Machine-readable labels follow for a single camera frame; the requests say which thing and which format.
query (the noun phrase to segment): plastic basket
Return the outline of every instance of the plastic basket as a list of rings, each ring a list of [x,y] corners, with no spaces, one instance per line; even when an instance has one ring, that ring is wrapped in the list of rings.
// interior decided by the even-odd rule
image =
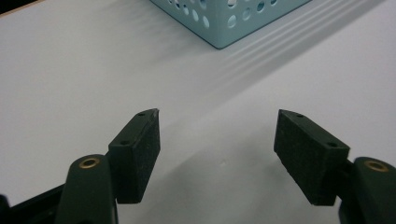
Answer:
[[[311,0],[150,0],[217,49]]]

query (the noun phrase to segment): perforated basket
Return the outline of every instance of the perforated basket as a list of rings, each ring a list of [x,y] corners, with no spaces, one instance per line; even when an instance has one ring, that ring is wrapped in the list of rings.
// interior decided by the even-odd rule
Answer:
[[[217,49],[311,0],[150,0]]]

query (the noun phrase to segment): white surface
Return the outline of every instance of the white surface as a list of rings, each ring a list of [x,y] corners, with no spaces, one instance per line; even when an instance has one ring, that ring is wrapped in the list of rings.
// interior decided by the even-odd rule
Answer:
[[[47,0],[0,18],[0,192],[61,185],[136,113],[162,151],[120,223],[337,223],[273,151],[277,110],[305,114],[349,158],[396,165],[395,1],[314,2],[216,50],[148,0]]]

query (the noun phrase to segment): brass insert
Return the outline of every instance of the brass insert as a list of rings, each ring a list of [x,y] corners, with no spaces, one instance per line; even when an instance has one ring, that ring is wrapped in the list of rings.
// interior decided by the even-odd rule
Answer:
[[[90,169],[90,168],[96,166],[97,164],[99,164],[99,162],[100,162],[100,160],[97,158],[94,158],[94,157],[88,158],[79,164],[79,168]]]
[[[379,162],[379,161],[365,161],[364,164],[368,168],[370,168],[372,170],[375,170],[375,171],[378,171],[378,172],[384,172],[385,173],[385,172],[389,171],[389,168],[384,163]]]

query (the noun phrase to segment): table surface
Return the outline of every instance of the table surface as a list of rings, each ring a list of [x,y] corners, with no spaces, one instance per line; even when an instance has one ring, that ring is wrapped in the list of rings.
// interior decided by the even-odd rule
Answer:
[[[278,109],[396,165],[396,1],[314,0],[217,50],[148,0],[48,0],[0,18],[0,192],[64,183],[143,110],[162,151],[120,223],[338,223],[273,151]]]

